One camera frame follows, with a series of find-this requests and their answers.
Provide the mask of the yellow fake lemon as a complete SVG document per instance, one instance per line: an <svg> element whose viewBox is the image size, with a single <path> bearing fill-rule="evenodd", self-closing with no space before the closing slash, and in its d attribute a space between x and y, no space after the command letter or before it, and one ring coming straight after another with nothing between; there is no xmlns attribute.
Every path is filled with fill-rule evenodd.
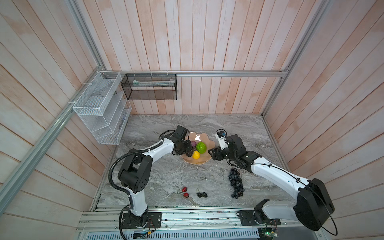
<svg viewBox="0 0 384 240"><path fill-rule="evenodd" d="M198 151L194 151L194 152L193 152L193 155L192 155L192 158L193 158L193 159L195 159L195 160L199 160L200 157L201 157L200 152L198 152Z"/></svg>

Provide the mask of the green bumpy fake fruit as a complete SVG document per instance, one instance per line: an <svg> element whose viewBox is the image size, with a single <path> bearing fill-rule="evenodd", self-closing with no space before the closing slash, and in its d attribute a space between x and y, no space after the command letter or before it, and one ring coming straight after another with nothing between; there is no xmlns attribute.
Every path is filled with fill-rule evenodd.
<svg viewBox="0 0 384 240"><path fill-rule="evenodd" d="M198 142L196 150L200 152L200 154L204 154L207 151L207 145L204 142Z"/></svg>

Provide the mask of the black fake grape bunch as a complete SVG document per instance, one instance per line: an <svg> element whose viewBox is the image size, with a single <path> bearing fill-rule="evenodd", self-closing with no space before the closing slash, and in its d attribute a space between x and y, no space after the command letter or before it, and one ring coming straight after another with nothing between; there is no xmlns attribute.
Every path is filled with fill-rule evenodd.
<svg viewBox="0 0 384 240"><path fill-rule="evenodd" d="M230 185L234 188L231 197L235 199L243 197L245 189L239 170L236 168L231 168L228 178Z"/></svg>

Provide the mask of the red fake cherry pair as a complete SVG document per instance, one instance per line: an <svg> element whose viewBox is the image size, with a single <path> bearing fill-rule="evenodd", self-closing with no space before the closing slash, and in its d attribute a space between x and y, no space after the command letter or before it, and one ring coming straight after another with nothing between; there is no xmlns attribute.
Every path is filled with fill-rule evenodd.
<svg viewBox="0 0 384 240"><path fill-rule="evenodd" d="M189 193L188 193L188 188L187 187L182 187L177 191L178 194L182 194L184 198L189 198Z"/></svg>

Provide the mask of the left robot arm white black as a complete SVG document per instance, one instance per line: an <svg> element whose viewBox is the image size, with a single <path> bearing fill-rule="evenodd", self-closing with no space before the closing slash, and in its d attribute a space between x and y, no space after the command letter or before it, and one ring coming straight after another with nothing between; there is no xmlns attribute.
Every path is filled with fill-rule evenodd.
<svg viewBox="0 0 384 240"><path fill-rule="evenodd" d="M123 161L118 172L118 180L122 186L115 188L128 195L133 216L141 218L148 212L145 187L149 182L153 163L168 154L181 156L193 152L189 133L186 128L177 126L175 130L163 132L154 145L141 150L131 149L118 158L117 162Z"/></svg>

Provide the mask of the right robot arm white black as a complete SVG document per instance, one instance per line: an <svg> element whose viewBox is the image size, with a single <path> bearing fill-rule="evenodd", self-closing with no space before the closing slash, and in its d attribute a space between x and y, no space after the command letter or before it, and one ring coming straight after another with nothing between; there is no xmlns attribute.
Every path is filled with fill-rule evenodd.
<svg viewBox="0 0 384 240"><path fill-rule="evenodd" d="M244 169L260 176L293 198L291 202L278 203L269 199L259 202L253 211L257 224L267 225L273 220L284 219L299 222L312 231L318 231L332 218L335 207L321 180L301 178L256 152L247 151L238 135L228 136L225 130L218 130L215 137L220 145L208 151L214 161L226 160L234 169Z"/></svg>

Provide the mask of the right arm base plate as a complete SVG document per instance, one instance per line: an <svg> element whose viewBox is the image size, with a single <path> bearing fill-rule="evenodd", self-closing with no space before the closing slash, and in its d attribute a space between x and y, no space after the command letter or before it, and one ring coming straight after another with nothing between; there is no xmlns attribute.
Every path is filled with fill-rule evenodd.
<svg viewBox="0 0 384 240"><path fill-rule="evenodd" d="M242 226L279 226L281 225L280 219L268 219L267 216L261 211L255 210L241 210L237 212L237 216L241 221Z"/></svg>

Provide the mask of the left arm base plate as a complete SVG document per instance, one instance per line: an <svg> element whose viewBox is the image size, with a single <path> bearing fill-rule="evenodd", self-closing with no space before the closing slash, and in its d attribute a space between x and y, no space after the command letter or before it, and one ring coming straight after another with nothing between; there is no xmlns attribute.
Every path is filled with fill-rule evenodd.
<svg viewBox="0 0 384 240"><path fill-rule="evenodd" d="M123 213L120 216L119 228L125 229L158 229L161 227L162 213L161 212L149 212L144 213L141 217L138 217L131 212Z"/></svg>

